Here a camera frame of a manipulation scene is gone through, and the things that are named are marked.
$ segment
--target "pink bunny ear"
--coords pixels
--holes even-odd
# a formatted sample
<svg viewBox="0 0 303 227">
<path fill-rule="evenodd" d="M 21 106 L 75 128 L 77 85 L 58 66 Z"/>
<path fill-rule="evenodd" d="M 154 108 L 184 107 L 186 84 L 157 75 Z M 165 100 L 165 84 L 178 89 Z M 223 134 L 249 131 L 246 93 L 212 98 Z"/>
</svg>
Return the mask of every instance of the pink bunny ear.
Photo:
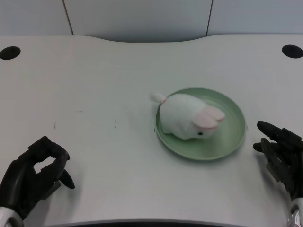
<svg viewBox="0 0 303 227">
<path fill-rule="evenodd" d="M 203 111 L 217 122 L 223 121 L 225 118 L 225 113 L 211 105 L 206 106 Z"/>
<path fill-rule="evenodd" d="M 204 112 L 204 109 L 196 114 L 193 119 L 193 123 L 204 129 L 214 129 L 218 126 L 218 123 Z"/>
</svg>

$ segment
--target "bunny tail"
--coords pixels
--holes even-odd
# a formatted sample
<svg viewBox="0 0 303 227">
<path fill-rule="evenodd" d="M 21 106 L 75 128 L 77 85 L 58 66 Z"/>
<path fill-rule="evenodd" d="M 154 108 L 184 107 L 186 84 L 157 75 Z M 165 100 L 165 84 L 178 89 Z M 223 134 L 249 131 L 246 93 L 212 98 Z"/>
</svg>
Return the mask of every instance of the bunny tail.
<svg viewBox="0 0 303 227">
<path fill-rule="evenodd" d="M 163 104 L 166 101 L 166 97 L 159 93 L 151 93 L 152 101 Z"/>
</svg>

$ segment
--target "plate rim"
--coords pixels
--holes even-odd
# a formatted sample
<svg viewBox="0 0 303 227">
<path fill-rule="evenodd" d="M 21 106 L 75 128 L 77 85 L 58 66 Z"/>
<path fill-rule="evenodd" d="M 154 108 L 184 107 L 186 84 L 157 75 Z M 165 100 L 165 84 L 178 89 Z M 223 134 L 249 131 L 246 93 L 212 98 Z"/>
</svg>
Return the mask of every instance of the plate rim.
<svg viewBox="0 0 303 227">
<path fill-rule="evenodd" d="M 177 94 L 177 92 L 179 92 L 179 91 L 183 91 L 183 90 L 187 90 L 187 89 L 194 89 L 194 88 L 195 88 L 195 89 L 198 88 L 198 89 L 204 89 L 204 90 L 214 91 L 214 92 L 217 92 L 217 93 L 219 93 L 220 95 L 223 95 L 223 96 L 227 97 L 228 99 L 232 100 L 232 99 L 229 98 L 227 95 L 225 95 L 225 94 L 223 94 L 223 93 L 221 93 L 221 92 L 219 92 L 219 91 L 216 91 L 216 90 L 213 90 L 213 89 L 209 89 L 209 88 L 205 88 L 205 87 L 187 87 L 187 88 L 183 88 L 183 89 L 180 89 L 180 90 L 177 90 L 177 91 L 174 91 L 174 92 L 170 93 L 167 97 L 170 97 L 171 95 Z M 223 158 L 223 157 L 227 157 L 227 156 L 229 156 L 230 154 L 232 154 L 233 152 L 235 152 L 235 151 L 241 146 L 241 144 L 244 142 L 244 139 L 245 139 L 245 137 L 246 137 L 246 131 L 247 131 L 247 123 L 246 123 L 246 119 L 245 119 L 245 115 L 244 115 L 243 111 L 241 110 L 241 108 L 238 106 L 238 104 L 237 104 L 235 101 L 232 100 L 232 102 L 236 104 L 236 106 L 239 108 L 239 110 L 240 110 L 240 112 L 241 112 L 241 114 L 242 114 L 242 116 L 243 116 L 243 119 L 244 119 L 244 128 L 245 128 L 245 130 L 244 130 L 244 133 L 243 133 L 243 136 L 242 136 L 240 142 L 235 146 L 235 148 L 231 149 L 231 152 L 229 152 L 229 153 L 227 153 L 227 154 L 225 154 L 225 155 L 201 159 L 201 158 L 188 157 L 188 156 L 185 156 L 185 155 L 183 155 L 183 154 L 181 154 L 181 153 L 175 151 L 169 144 L 167 144 L 167 143 L 163 140 L 163 138 L 160 136 L 159 129 L 158 129 L 158 127 L 157 127 L 157 113 L 158 113 L 158 111 L 159 111 L 159 109 L 160 109 L 161 104 L 158 105 L 158 107 L 157 107 L 157 112 L 156 112 L 156 116 L 155 116 L 155 129 L 156 129 L 156 132 L 157 132 L 157 136 L 158 136 L 158 138 L 160 138 L 160 140 L 162 141 L 162 143 L 164 143 L 164 145 L 165 145 L 167 148 L 169 148 L 169 149 L 170 149 L 171 151 L 173 151 L 174 153 L 176 153 L 176 154 L 178 154 L 178 155 L 180 155 L 180 156 L 182 156 L 182 157 L 185 157 L 185 158 L 187 158 L 187 159 L 196 160 L 196 161 L 212 161 L 212 160 L 220 159 L 220 158 Z"/>
</svg>

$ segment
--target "white wall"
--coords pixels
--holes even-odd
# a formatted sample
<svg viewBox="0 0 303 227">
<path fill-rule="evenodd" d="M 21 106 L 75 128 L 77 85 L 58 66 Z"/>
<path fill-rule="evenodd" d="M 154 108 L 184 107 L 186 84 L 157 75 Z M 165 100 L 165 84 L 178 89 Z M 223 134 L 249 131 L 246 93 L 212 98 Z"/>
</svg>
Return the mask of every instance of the white wall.
<svg viewBox="0 0 303 227">
<path fill-rule="evenodd" d="M 214 0 L 208 35 L 303 34 L 303 0 Z"/>
<path fill-rule="evenodd" d="M 212 0 L 64 0 L 75 35 L 125 42 L 204 37 Z M 303 0 L 213 0 L 208 35 L 303 34 Z M 0 0 L 0 35 L 71 35 L 62 0 Z"/>
<path fill-rule="evenodd" d="M 0 35 L 71 35 L 62 0 L 0 0 Z"/>
<path fill-rule="evenodd" d="M 65 0 L 75 35 L 171 42 L 206 35 L 211 0 Z"/>
</svg>

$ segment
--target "green plate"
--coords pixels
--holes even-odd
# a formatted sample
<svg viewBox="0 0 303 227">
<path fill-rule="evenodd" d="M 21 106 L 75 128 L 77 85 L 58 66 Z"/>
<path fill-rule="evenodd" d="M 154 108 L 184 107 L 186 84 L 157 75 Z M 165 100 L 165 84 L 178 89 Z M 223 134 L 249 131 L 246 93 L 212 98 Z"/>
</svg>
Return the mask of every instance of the green plate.
<svg viewBox="0 0 303 227">
<path fill-rule="evenodd" d="M 162 142 L 175 153 L 194 160 L 214 160 L 235 151 L 243 142 L 246 132 L 245 118 L 240 108 L 229 97 L 206 88 L 186 88 L 172 93 L 188 94 L 202 99 L 225 113 L 214 135 L 208 139 L 182 140 L 172 134 L 164 134 L 158 107 L 156 130 Z"/>
</svg>

